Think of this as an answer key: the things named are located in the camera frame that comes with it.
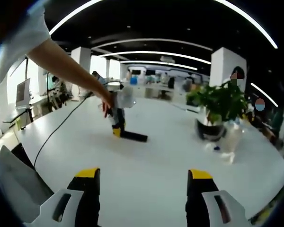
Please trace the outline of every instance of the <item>ceiling light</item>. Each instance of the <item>ceiling light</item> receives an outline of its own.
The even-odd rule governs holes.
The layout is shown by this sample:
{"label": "ceiling light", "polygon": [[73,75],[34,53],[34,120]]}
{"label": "ceiling light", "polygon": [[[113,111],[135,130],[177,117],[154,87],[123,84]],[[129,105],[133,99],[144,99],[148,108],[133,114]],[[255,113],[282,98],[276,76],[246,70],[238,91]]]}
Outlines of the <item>ceiling light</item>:
{"label": "ceiling light", "polygon": [[186,41],[182,41],[182,40],[177,40],[177,39],[161,39],[161,38],[138,38],[138,39],[125,39],[125,40],[118,40],[118,41],[114,41],[114,42],[109,42],[106,44],[101,44],[99,46],[95,46],[92,49],[96,49],[96,48],[101,48],[104,46],[110,46],[110,45],[115,45],[115,44],[121,44],[121,43],[131,43],[131,42],[143,42],[143,41],[162,41],[162,42],[173,42],[173,43],[179,43],[179,44],[185,44],[185,45],[191,45],[191,46],[196,46],[196,47],[200,47],[209,51],[213,51],[212,48],[209,48],[207,46],[202,46],[199,44],[195,44],[195,43],[190,43],[190,42],[186,42]]}
{"label": "ceiling light", "polygon": [[121,61],[120,63],[145,63],[145,64],[170,65],[170,66],[176,66],[176,67],[181,67],[181,68],[190,69],[190,70],[198,70],[197,68],[190,67],[187,65],[180,65],[180,64],[174,64],[174,63],[168,63],[168,62],[162,62],[162,61]]}
{"label": "ceiling light", "polygon": [[175,63],[168,63],[168,65],[176,66],[176,67],[182,67],[182,68],[186,68],[186,69],[190,69],[190,70],[198,70],[195,67],[190,67],[190,66],[187,66],[187,65],[180,65],[180,64],[175,64]]}
{"label": "ceiling light", "polygon": [[259,88],[257,85],[255,85],[254,83],[250,84],[251,86],[253,86],[255,89],[257,89],[259,92],[261,92],[266,98],[268,98],[276,107],[279,107],[278,104],[268,95],[266,94],[261,88]]}
{"label": "ceiling light", "polygon": [[120,63],[149,63],[149,64],[161,64],[161,65],[168,65],[167,62],[162,61],[121,61]]}
{"label": "ceiling light", "polygon": [[66,21],[68,21],[69,19],[71,19],[73,16],[75,16],[76,14],[80,13],[82,10],[86,9],[87,7],[90,7],[98,2],[100,2],[102,0],[91,0],[85,4],[83,4],[82,6],[76,8],[73,12],[71,12],[70,14],[68,14],[65,18],[63,18],[58,24],[55,25],[55,27],[53,27],[51,29],[51,31],[49,32],[50,35],[52,35],[58,28],[60,28]]}
{"label": "ceiling light", "polygon": [[214,0],[214,1],[217,1],[223,4],[224,6],[227,6],[228,8],[231,8],[235,12],[239,13],[242,17],[244,17],[246,20],[252,23],[252,25],[255,26],[266,37],[266,39],[272,44],[272,46],[275,49],[278,49],[278,46],[275,44],[273,39],[269,36],[267,31],[265,31],[265,29],[257,21],[255,21],[250,15],[248,15],[246,12],[244,12],[243,10],[241,10],[240,8],[238,8],[237,6],[231,4],[230,2],[226,0]]}
{"label": "ceiling light", "polygon": [[122,55],[122,54],[140,54],[140,53],[148,53],[148,54],[161,54],[161,55],[170,55],[170,56],[175,56],[175,57],[181,57],[181,58],[188,58],[192,59],[195,61],[200,61],[206,64],[211,64],[210,61],[205,61],[203,59],[183,55],[183,54],[178,54],[178,53],[168,53],[168,52],[159,52],[159,51],[126,51],[126,52],[117,52],[117,53],[107,53],[107,54],[102,54],[99,57],[108,57],[108,56],[114,56],[114,55]]}

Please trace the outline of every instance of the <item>hand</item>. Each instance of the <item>hand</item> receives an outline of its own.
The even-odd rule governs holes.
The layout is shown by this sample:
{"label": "hand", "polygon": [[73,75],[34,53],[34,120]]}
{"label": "hand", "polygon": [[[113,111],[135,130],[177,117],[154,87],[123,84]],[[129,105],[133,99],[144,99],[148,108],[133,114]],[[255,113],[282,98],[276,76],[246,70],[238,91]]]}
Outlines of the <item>hand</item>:
{"label": "hand", "polygon": [[114,107],[114,99],[112,93],[106,95],[106,97],[102,97],[102,110],[104,112],[104,118],[107,117],[108,110]]}

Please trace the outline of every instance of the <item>black ceiling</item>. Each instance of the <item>black ceiling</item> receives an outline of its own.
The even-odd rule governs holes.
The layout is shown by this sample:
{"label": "black ceiling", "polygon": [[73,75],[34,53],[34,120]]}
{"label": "black ceiling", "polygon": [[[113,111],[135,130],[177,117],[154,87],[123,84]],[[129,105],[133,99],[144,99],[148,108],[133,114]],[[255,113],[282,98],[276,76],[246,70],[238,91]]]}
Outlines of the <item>black ceiling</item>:
{"label": "black ceiling", "polygon": [[[88,0],[52,0],[46,6],[45,20],[51,29],[61,19]],[[252,16],[282,47],[279,36],[278,5],[269,1],[229,0]],[[161,51],[211,60],[211,54],[224,46],[248,61],[248,83],[254,82],[276,102],[284,102],[284,74],[280,73],[280,49],[245,18],[214,0],[103,0],[88,7],[63,24],[53,40],[70,51],[78,46],[93,48],[109,42],[136,38],[164,38],[191,42],[212,51],[187,44],[139,41],[114,44],[101,49],[109,52]],[[127,54],[130,60],[159,61],[160,55]],[[210,65],[173,57],[176,63],[210,74]]]}

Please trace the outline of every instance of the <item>white table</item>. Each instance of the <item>white table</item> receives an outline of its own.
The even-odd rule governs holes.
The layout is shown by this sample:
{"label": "white table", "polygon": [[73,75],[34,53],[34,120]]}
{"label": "white table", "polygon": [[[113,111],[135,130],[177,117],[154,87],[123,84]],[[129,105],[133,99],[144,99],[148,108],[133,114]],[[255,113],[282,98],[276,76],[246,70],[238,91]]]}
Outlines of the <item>white table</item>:
{"label": "white table", "polygon": [[[113,136],[100,100],[86,100],[49,139],[36,170],[54,191],[66,188],[82,169],[101,168],[101,226],[186,226],[187,172],[191,168],[213,175],[220,190],[228,191],[251,218],[284,185],[284,160],[255,128],[250,127],[238,147],[237,160],[225,164],[206,152],[196,139],[191,112],[169,103],[137,99],[126,109],[126,129],[149,136],[147,143]],[[75,105],[34,121],[19,139],[34,162],[49,134]]]}

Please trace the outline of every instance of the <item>computer monitor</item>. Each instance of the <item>computer monitor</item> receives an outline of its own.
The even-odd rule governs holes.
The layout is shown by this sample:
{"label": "computer monitor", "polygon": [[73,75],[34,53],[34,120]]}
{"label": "computer monitor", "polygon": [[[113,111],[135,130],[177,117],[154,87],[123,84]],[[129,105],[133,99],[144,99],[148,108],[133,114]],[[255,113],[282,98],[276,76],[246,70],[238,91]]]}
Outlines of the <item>computer monitor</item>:
{"label": "computer monitor", "polygon": [[141,70],[133,70],[132,71],[132,75],[140,75],[141,74]]}
{"label": "computer monitor", "polygon": [[30,101],[29,94],[30,79],[26,79],[17,85],[16,107],[28,107]]}
{"label": "computer monitor", "polygon": [[146,76],[156,75],[155,70],[146,70]]}

